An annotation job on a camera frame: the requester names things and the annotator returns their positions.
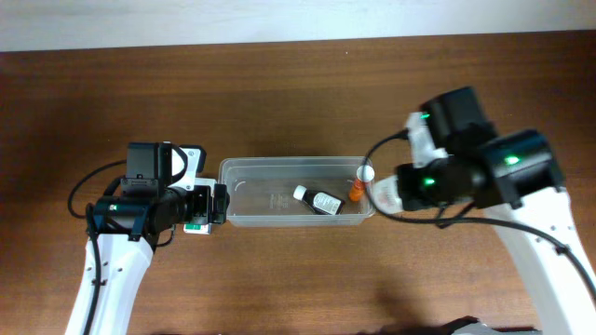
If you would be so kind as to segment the clear plastic container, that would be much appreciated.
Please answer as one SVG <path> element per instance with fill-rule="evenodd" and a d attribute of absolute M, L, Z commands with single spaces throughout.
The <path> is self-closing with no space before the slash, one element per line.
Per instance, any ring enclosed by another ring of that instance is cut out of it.
<path fill-rule="evenodd" d="M 361 156 L 241 157 L 225 159 L 219 183 L 227 187 L 227 219 L 237 227 L 358 225 L 374 214 L 366 198 L 348 193 Z M 315 213 L 293 197 L 297 186 L 323 191 L 344 202 L 335 216 Z"/>

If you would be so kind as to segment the white tube bottle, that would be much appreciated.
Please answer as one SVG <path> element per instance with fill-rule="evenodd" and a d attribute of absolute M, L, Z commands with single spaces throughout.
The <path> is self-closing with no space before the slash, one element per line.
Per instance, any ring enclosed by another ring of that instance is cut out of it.
<path fill-rule="evenodd" d="M 372 188 L 372 199 L 382 212 L 391 215 L 401 213 L 403 205 L 398 194 L 398 177 L 393 175 L 376 182 Z"/>

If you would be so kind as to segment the orange glue stick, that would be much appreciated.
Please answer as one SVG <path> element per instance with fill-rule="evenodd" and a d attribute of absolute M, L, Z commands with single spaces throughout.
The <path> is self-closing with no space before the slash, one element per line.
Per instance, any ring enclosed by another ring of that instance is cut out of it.
<path fill-rule="evenodd" d="M 374 169 L 370 165 L 363 165 L 357 169 L 356 178 L 348 193 L 352 202 L 358 202 L 365 194 L 368 184 L 374 179 Z"/>

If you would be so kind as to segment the small black white-capped bottle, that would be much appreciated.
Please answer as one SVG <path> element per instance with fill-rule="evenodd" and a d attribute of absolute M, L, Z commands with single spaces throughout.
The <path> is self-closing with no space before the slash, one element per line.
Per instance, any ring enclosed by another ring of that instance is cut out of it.
<path fill-rule="evenodd" d="M 308 205 L 318 215 L 339 215 L 345 201 L 332 194 L 307 189 L 298 185 L 292 194 L 293 198 Z"/>

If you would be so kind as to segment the white green medicine box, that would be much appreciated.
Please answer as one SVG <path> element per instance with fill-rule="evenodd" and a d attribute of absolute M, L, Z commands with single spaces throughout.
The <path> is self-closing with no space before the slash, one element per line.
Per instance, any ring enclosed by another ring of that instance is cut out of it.
<path fill-rule="evenodd" d="M 192 235 L 209 235 L 211 233 L 211 226 L 209 224 L 200 225 L 200 224 L 185 224 L 183 226 L 183 230 L 187 234 Z"/>

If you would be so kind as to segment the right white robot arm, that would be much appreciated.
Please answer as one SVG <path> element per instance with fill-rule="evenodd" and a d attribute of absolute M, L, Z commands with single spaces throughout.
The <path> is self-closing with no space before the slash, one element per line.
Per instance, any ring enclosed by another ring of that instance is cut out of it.
<path fill-rule="evenodd" d="M 537 311 L 544 334 L 595 331 L 595 274 L 576 232 L 571 199 L 546 139 L 533 130 L 500 137 L 488 127 L 440 133 L 407 127 L 413 162 L 398 167 L 402 209 L 467 203 L 435 219 L 440 228 L 476 222 L 494 227 Z"/>

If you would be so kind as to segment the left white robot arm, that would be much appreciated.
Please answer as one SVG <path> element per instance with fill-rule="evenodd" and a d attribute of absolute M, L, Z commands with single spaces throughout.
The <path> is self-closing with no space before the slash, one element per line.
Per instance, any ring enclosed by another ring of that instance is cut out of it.
<path fill-rule="evenodd" d="M 86 207 L 85 267 L 68 334 L 125 334 L 142 279 L 158 248 L 159 237 L 177 225 L 222 224 L 230 195 L 223 184 L 170 186 L 161 194 L 115 190 L 114 180 L 96 204 Z"/>

